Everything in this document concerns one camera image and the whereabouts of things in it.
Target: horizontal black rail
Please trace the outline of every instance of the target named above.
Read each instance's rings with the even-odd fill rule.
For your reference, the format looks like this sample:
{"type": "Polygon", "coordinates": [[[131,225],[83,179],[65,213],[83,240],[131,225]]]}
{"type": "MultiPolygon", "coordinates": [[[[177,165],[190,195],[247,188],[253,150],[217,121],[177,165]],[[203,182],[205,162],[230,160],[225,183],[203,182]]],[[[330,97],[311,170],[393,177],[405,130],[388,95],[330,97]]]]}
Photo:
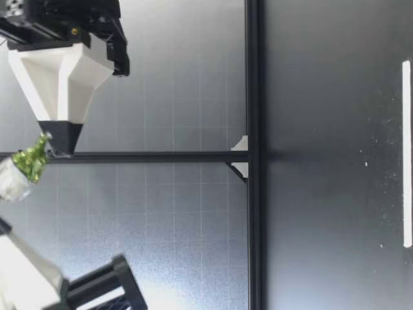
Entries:
{"type": "MultiPolygon", "coordinates": [[[[12,153],[0,153],[0,160],[12,153]]],[[[247,151],[224,152],[79,152],[70,158],[50,158],[50,163],[244,163],[247,151]]]]}

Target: black plastic frame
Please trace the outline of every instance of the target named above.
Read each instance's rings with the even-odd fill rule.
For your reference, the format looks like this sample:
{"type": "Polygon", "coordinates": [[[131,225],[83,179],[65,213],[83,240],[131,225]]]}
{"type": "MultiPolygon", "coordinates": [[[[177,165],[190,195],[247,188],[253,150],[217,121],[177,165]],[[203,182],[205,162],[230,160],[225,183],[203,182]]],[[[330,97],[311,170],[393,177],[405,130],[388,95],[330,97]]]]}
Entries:
{"type": "MultiPolygon", "coordinates": [[[[260,310],[261,297],[261,204],[264,189],[261,157],[264,127],[259,100],[259,7],[258,0],[245,0],[245,49],[247,86],[248,151],[223,152],[80,152],[71,158],[55,158],[50,163],[249,163],[248,185],[248,278],[249,309],[260,310]]],[[[0,160],[11,153],[0,153],[0,160]]]]}

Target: white light strip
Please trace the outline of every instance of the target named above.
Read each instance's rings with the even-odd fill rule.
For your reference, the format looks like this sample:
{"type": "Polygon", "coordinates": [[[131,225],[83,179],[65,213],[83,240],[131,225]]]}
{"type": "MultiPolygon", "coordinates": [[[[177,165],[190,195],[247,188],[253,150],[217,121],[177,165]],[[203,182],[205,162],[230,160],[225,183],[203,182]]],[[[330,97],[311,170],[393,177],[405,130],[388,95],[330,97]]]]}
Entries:
{"type": "Polygon", "coordinates": [[[412,85],[410,61],[403,63],[403,230],[405,247],[413,246],[412,232],[412,85]]]}

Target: vertical black rail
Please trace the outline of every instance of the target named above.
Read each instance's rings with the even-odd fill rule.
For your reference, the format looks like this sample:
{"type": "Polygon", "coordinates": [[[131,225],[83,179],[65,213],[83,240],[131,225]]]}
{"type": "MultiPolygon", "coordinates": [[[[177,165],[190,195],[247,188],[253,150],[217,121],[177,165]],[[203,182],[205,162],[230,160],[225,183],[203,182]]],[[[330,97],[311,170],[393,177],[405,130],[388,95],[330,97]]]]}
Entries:
{"type": "Polygon", "coordinates": [[[261,310],[261,197],[258,1],[245,0],[248,130],[248,273],[249,309],[261,310]]]}

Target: white plastic part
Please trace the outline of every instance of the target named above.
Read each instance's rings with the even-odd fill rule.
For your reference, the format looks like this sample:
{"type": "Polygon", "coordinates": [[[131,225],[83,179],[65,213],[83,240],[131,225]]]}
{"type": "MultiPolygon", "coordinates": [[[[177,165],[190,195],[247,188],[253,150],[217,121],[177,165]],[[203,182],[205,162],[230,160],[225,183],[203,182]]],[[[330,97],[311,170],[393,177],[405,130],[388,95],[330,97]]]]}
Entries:
{"type": "Polygon", "coordinates": [[[403,231],[405,247],[413,246],[412,231],[412,81],[410,61],[403,72],[403,231]]]}
{"type": "Polygon", "coordinates": [[[8,61],[38,121],[83,124],[94,91],[114,72],[106,43],[90,35],[88,48],[9,51],[8,61]]]}
{"type": "MultiPolygon", "coordinates": [[[[237,143],[231,150],[248,150],[248,136],[243,136],[241,141],[237,143]]],[[[244,178],[248,179],[248,163],[232,163],[244,178]]]]}
{"type": "Polygon", "coordinates": [[[0,309],[42,310],[61,301],[56,266],[12,233],[0,236],[0,253],[0,309]]]}
{"type": "Polygon", "coordinates": [[[30,194],[31,185],[32,183],[14,165],[11,158],[0,162],[0,202],[25,199],[30,194]]]}

